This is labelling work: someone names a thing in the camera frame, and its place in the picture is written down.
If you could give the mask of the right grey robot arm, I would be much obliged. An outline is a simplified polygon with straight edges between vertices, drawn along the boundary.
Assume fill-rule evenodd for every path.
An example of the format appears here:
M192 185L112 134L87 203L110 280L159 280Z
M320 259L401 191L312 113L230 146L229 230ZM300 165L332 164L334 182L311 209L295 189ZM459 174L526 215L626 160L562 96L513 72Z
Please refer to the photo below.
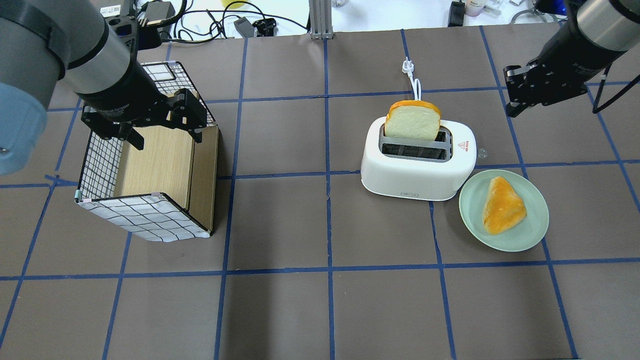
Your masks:
M589 80L639 43L637 0L567 0L564 8L566 23L537 57L503 69L509 117L585 94Z

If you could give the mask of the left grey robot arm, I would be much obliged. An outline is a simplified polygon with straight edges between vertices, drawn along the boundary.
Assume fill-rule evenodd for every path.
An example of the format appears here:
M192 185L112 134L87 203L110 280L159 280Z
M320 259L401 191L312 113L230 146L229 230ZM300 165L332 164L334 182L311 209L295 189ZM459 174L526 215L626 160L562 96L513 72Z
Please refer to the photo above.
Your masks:
M58 81L88 107L82 120L97 136L144 148L138 128L163 126L202 141L208 111L189 89L164 95L137 61L158 47L165 19L105 18L88 0L3 0L1 13L1 174L25 167L45 130Z

